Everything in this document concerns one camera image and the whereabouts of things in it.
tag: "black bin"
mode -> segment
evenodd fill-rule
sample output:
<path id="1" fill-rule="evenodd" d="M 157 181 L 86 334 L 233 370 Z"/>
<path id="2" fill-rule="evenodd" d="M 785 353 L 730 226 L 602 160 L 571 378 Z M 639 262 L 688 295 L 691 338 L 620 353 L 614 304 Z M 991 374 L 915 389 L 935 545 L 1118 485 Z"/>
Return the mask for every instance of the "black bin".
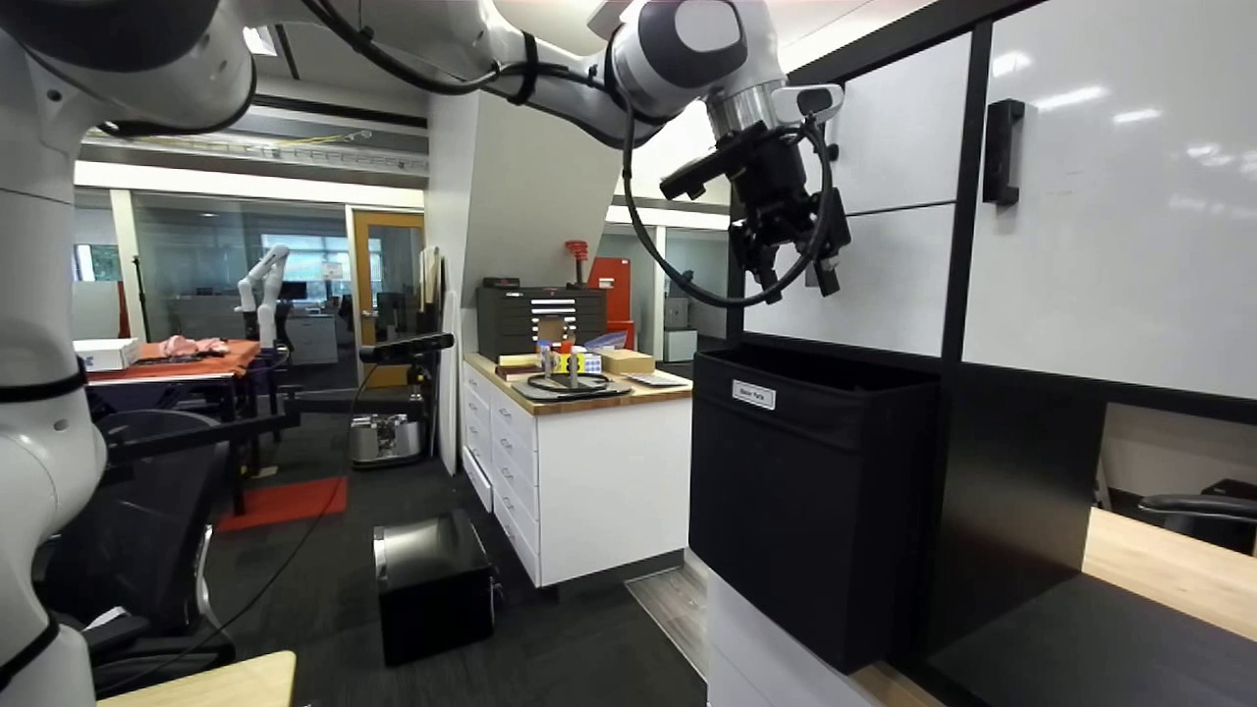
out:
<path id="1" fill-rule="evenodd" d="M 467 510 L 378 527 L 372 563 L 389 668 L 495 632 L 495 577 Z"/>
<path id="2" fill-rule="evenodd" d="M 935 370 L 764 347 L 699 357 L 691 545 L 821 660 L 911 653 L 940 494 Z"/>

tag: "carpet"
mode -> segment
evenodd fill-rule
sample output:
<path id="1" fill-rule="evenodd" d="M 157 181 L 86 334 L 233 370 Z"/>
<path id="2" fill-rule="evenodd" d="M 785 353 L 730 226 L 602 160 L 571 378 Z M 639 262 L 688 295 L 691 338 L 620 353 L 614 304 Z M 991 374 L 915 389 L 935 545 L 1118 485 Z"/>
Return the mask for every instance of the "carpet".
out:
<path id="1" fill-rule="evenodd" d="M 247 536 L 262 527 L 335 519 L 351 507 L 344 477 L 306 478 L 306 485 L 276 485 L 243 490 L 243 510 L 225 515 L 216 523 L 218 536 Z"/>

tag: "white robot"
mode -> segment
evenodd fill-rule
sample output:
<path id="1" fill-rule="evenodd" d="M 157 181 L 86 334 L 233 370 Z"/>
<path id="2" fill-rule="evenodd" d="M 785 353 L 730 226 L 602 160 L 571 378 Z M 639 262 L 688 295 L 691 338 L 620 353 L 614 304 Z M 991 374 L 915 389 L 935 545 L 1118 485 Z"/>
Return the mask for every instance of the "white robot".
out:
<path id="1" fill-rule="evenodd" d="M 251 313 L 259 321 L 259 347 L 279 351 L 279 290 L 283 290 L 288 249 L 262 252 L 262 261 L 234 283 L 239 306 L 234 313 Z"/>
<path id="2" fill-rule="evenodd" d="M 77 137 L 90 128 L 145 135 L 234 122 L 254 88 L 243 29 L 279 21 L 323 25 L 432 96 L 492 91 L 558 114 L 624 150 L 624 165 L 632 147 L 702 99 L 722 150 L 662 194 L 699 194 L 717 172 L 733 181 L 733 252 L 764 299 L 802 273 L 774 274 L 779 244 L 810 252 L 802 262 L 826 262 L 846 244 L 832 190 L 804 196 L 797 156 L 810 137 L 797 128 L 838 112 L 839 96 L 785 88 L 764 0 L 636 0 L 588 61 L 509 29 L 492 0 L 361 0 L 352 25 L 331 0 L 0 0 L 5 707 L 95 702 L 81 636 L 57 628 L 31 592 L 36 545 L 90 498 L 106 469 L 70 353 L 57 244 Z"/>

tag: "floor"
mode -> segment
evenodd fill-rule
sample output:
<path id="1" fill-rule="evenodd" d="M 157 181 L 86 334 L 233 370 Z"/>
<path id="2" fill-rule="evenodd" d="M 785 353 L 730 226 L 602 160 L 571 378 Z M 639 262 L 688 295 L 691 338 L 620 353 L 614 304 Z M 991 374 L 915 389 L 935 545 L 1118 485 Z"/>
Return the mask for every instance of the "floor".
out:
<path id="1" fill-rule="evenodd" d="M 351 471 L 344 422 L 306 416 L 297 431 L 269 450 L 269 459 L 279 477 L 262 485 Z M 470 488 L 442 477 L 440 463 L 351 471 L 351 510 L 343 519 L 216 540 L 209 558 L 212 608 L 243 658 L 293 647 L 301 658 L 297 696 L 318 707 L 705 702 L 702 681 L 624 587 L 533 592 L 484 515 L 484 540 L 504 567 L 495 636 L 410 668 L 382 668 L 368 531 L 440 503 L 470 507 Z"/>

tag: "red mat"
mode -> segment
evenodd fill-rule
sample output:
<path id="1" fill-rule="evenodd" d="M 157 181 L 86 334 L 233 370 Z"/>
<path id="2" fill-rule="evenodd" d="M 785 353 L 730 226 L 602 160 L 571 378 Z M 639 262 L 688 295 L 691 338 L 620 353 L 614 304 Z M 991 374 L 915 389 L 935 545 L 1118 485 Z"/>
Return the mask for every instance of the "red mat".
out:
<path id="1" fill-rule="evenodd" d="M 344 477 L 254 488 L 254 490 L 243 490 L 243 515 L 225 515 L 216 531 L 243 536 L 259 527 L 335 519 L 335 515 L 344 515 L 344 503 L 351 503 Z"/>

